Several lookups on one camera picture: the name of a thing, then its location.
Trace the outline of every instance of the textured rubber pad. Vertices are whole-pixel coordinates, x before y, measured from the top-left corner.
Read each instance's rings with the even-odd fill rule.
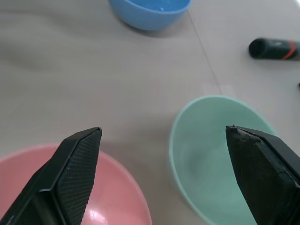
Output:
[[[56,195],[65,219],[70,225],[80,225],[90,198],[100,137],[101,132],[98,130],[78,143],[58,180]]]
[[[259,137],[226,128],[237,183],[258,225],[291,225],[299,207],[300,183]]]

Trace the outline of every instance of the pink bowl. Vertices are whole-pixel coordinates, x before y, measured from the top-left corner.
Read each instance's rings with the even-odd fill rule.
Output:
[[[31,147],[0,160],[0,218],[58,145]],[[95,183],[82,225],[152,225],[148,205],[134,178],[103,152],[99,154]]]

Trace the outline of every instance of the bowl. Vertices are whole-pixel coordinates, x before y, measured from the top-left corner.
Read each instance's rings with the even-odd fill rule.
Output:
[[[115,14],[140,30],[163,30],[181,18],[191,0],[109,0]]]
[[[31,147],[0,160],[0,218],[59,144]],[[130,173],[100,152],[82,225],[152,225],[146,200]]]
[[[186,201],[208,224],[256,225],[234,176],[226,125],[275,134],[265,119],[238,100],[198,98],[181,110],[173,124],[171,171]]]

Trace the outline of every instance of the mint green bowl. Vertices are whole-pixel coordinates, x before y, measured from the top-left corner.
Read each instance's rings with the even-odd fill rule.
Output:
[[[246,104],[226,96],[190,102],[177,116],[169,157],[179,190],[210,225],[256,225],[236,182],[226,144],[226,125],[275,134]]]

